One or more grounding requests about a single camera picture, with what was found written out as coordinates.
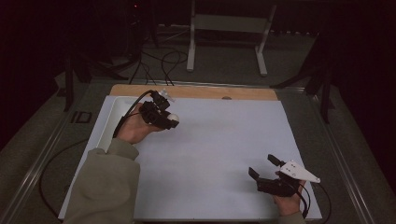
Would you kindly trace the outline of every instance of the table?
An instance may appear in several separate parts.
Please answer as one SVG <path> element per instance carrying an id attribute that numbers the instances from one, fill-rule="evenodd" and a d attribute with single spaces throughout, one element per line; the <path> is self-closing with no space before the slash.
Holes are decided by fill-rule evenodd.
<path id="1" fill-rule="evenodd" d="M 240 221 L 276 218 L 277 210 L 271 196 L 256 191 L 255 182 L 248 176 L 248 166 L 252 164 L 259 171 L 265 171 L 264 176 L 275 178 L 276 168 L 265 162 L 267 152 L 275 153 L 285 161 L 292 157 L 300 164 L 303 162 L 286 114 L 273 90 L 116 85 L 105 99 L 78 170 L 91 148 L 108 146 L 110 133 L 114 131 L 118 118 L 134 100 L 125 95 L 138 96 L 147 90 L 160 91 L 163 88 L 180 102 L 171 105 L 170 111 L 176 110 L 184 120 L 176 129 L 150 135 L 147 141 L 137 145 L 137 148 L 144 150 L 136 159 L 141 164 L 142 172 L 135 220 Z M 224 97 L 233 100 L 220 100 Z M 258 119 L 242 118 L 246 112 Z M 159 147 L 162 153 L 155 152 Z M 306 188 L 312 193 L 308 218 L 321 218 L 311 186 L 307 184 Z M 60 218 L 64 217 L 69 193 Z"/>
<path id="2" fill-rule="evenodd" d="M 187 60 L 187 70 L 192 72 L 195 60 L 195 30 L 218 30 L 218 31 L 236 31 L 262 34 L 262 42 L 256 46 L 255 53 L 257 63 L 260 69 L 260 75 L 267 76 L 267 68 L 265 66 L 262 50 L 271 28 L 271 22 L 275 15 L 276 6 L 273 5 L 267 18 L 248 18 L 248 17 L 231 17 L 219 15 L 205 15 L 195 13 L 195 0 L 191 1 L 191 34 L 190 47 Z"/>

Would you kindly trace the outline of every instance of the sleeve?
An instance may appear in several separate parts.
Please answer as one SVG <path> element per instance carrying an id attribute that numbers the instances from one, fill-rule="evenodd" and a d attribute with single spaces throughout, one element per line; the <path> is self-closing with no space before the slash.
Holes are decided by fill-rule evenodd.
<path id="1" fill-rule="evenodd" d="M 71 191 L 64 223 L 132 223 L 140 165 L 136 148 L 120 139 L 88 152 Z"/>
<path id="2" fill-rule="evenodd" d="M 305 224 L 305 220 L 303 218 L 303 214 L 301 212 L 297 212 L 285 217 L 278 218 L 279 224 Z"/>

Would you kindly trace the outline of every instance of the white table surface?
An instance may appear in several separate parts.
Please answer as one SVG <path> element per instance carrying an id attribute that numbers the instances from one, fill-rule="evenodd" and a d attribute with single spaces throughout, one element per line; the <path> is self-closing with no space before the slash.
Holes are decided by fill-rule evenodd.
<path id="1" fill-rule="evenodd" d="M 120 116 L 135 99 L 107 96 L 76 175 L 89 150 L 108 147 Z M 135 220 L 277 218 L 272 196 L 257 191 L 248 167 L 275 179 L 278 168 L 268 154 L 304 166 L 280 101 L 178 98 L 168 110 L 178 114 L 179 125 L 136 146 L 141 174 Z M 311 185 L 305 187 L 311 197 L 307 218 L 321 218 Z M 69 197 L 70 191 L 59 218 L 64 218 Z"/>

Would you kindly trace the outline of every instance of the cable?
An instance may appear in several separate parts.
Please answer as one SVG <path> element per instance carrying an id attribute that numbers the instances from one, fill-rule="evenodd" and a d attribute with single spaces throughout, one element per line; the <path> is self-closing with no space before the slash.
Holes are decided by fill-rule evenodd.
<path id="1" fill-rule="evenodd" d="M 143 97 L 145 97 L 147 94 L 149 93 L 153 93 L 154 91 L 145 91 L 143 92 L 143 94 L 141 94 L 139 96 L 139 98 L 136 99 L 136 101 L 131 105 L 131 107 L 128 109 L 128 111 L 125 113 L 126 118 L 128 118 L 129 114 L 131 113 L 131 111 L 134 109 L 134 107 L 137 105 L 137 103 L 139 103 L 139 101 L 141 101 L 143 99 Z"/>
<path id="2" fill-rule="evenodd" d="M 157 59 L 157 60 L 159 60 L 159 61 L 163 61 L 164 63 L 184 63 L 184 62 L 187 61 L 187 59 L 188 59 L 187 53 L 182 52 L 182 51 L 179 51 L 179 50 L 177 50 L 177 49 L 172 49 L 172 50 L 173 50 L 173 51 L 178 51 L 178 52 L 180 52 L 181 54 L 185 55 L 186 58 L 183 59 L 183 60 L 181 60 L 180 62 L 168 62 L 168 61 L 166 61 L 166 60 L 164 60 L 164 59 L 161 59 L 161 58 L 155 57 L 155 56 L 153 56 L 153 55 L 151 55 L 151 54 L 149 54 L 149 53 L 146 53 L 145 51 L 142 51 L 142 53 L 145 54 L 145 55 L 147 55 L 147 56 L 149 56 L 149 57 L 151 57 L 151 58 L 153 58 L 153 59 Z"/>
<path id="3" fill-rule="evenodd" d="M 309 209 L 311 208 L 311 195 L 309 195 L 308 190 L 302 184 L 300 184 L 300 186 L 303 187 L 303 189 L 306 192 L 306 195 L 308 195 L 308 209 L 307 210 L 309 211 Z"/>
<path id="4" fill-rule="evenodd" d="M 329 215 L 327 215 L 326 219 L 324 220 L 324 222 L 323 222 L 323 224 L 324 224 L 327 221 L 329 221 L 330 216 L 332 215 L 332 201 L 330 200 L 329 193 L 326 191 L 326 189 L 323 188 L 323 186 L 321 186 L 321 184 L 318 183 L 318 185 L 320 186 L 321 189 L 323 189 L 323 192 L 326 194 L 327 199 L 329 200 Z"/>
<path id="5" fill-rule="evenodd" d="M 46 197 L 45 197 L 45 195 L 44 195 L 43 188 L 42 188 L 43 176 L 44 176 L 44 173 L 46 172 L 48 166 L 50 165 L 50 163 L 51 163 L 56 157 L 58 157 L 59 155 L 61 155 L 61 153 L 63 153 L 63 152 L 66 151 L 67 149 L 70 149 L 70 148 L 72 148 L 72 147 L 75 147 L 75 146 L 77 146 L 77 145 L 79 145 L 79 144 L 81 144 L 81 143 L 84 143 L 84 142 L 86 142 L 86 141 L 88 141 L 88 138 L 87 138 L 87 139 L 84 139 L 84 140 L 81 140 L 81 141 L 79 141 L 79 142 L 76 142 L 75 144 L 72 144 L 72 145 L 70 145 L 70 146 L 68 146 L 68 147 L 65 147 L 65 148 L 63 148 L 61 151 L 59 151 L 59 152 L 57 152 L 55 155 L 53 155 L 53 156 L 47 161 L 47 164 L 46 164 L 46 166 L 44 166 L 43 172 L 41 173 L 41 175 L 40 175 L 40 177 L 39 177 L 39 179 L 38 179 L 38 191 L 39 191 L 39 193 L 40 193 L 40 197 L 41 197 L 41 199 L 42 199 L 44 205 L 47 206 L 47 208 L 51 211 L 51 213 L 52 213 L 53 215 L 55 215 L 55 217 L 56 217 L 61 223 L 62 223 L 62 221 L 58 218 L 58 213 L 55 212 L 55 209 L 52 208 L 52 206 L 51 206 L 50 203 L 47 201 L 47 199 L 46 199 Z"/>
<path id="6" fill-rule="evenodd" d="M 139 70 L 140 64 L 142 64 L 142 54 L 141 53 L 139 55 L 139 64 L 137 65 L 136 69 L 134 70 L 134 74 L 132 75 L 131 79 L 129 80 L 129 83 L 128 83 L 129 85 L 131 85 L 132 80 L 134 80 L 134 77 L 136 76 L 137 71 Z"/>
<path id="7" fill-rule="evenodd" d="M 149 83 L 149 78 L 151 79 L 152 82 L 154 82 L 154 85 L 157 85 L 155 80 L 152 78 L 152 76 L 149 74 L 149 66 L 145 63 L 142 63 L 143 69 L 145 69 L 146 72 L 146 85 Z"/>
<path id="8" fill-rule="evenodd" d="M 296 191 L 296 194 L 301 198 L 301 201 L 303 201 L 303 204 L 304 204 L 303 218 L 306 218 L 306 215 L 308 215 L 308 209 L 307 209 L 308 206 L 306 204 L 306 200 L 298 190 Z"/>
<path id="9" fill-rule="evenodd" d="M 151 54 L 148 54 L 148 53 L 146 53 L 144 51 L 142 51 L 142 53 L 147 55 L 147 56 L 149 56 L 149 57 L 151 57 L 151 58 L 153 58 L 153 59 L 161 61 L 161 69 L 163 70 L 163 73 L 165 75 L 165 83 L 166 83 L 166 85 L 169 85 L 168 84 L 168 81 L 169 81 L 173 86 L 175 86 L 174 83 L 172 82 L 171 78 L 169 77 L 169 74 L 177 67 L 178 64 L 186 62 L 187 59 L 188 59 L 188 55 L 187 55 L 187 53 L 179 51 L 177 49 L 172 49 L 172 50 L 173 51 L 168 52 L 165 55 L 163 55 L 163 57 L 161 59 L 158 58 L 158 57 L 155 57 L 155 56 L 153 56 Z M 177 59 L 176 62 L 170 62 L 170 61 L 166 61 L 165 60 L 166 57 L 168 57 L 169 55 L 174 54 L 174 53 L 177 53 L 177 55 L 178 55 L 178 59 Z M 165 71 L 165 68 L 164 68 L 164 64 L 165 63 L 173 64 L 173 66 L 171 67 L 171 69 L 169 71 Z"/>

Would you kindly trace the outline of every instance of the hand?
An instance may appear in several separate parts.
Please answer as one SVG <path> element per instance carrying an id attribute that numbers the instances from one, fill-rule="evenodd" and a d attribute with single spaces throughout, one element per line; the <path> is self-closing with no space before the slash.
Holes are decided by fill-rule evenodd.
<path id="1" fill-rule="evenodd" d="M 116 138 L 130 144 L 135 144 L 141 142 L 147 135 L 149 135 L 149 133 L 163 130 L 152 124 L 147 124 L 143 120 L 142 116 L 139 114 L 140 106 L 142 106 L 142 104 L 138 103 L 134 107 L 134 110 L 131 112 L 131 116 L 122 124 Z"/>
<path id="2" fill-rule="evenodd" d="M 303 185 L 306 181 L 300 180 L 300 187 L 298 191 L 302 193 Z M 282 217 L 289 216 L 291 214 L 301 212 L 300 211 L 300 196 L 297 194 L 293 194 L 291 197 L 279 197 L 273 195 L 274 203 L 277 205 L 277 209 L 279 210 L 279 215 Z"/>

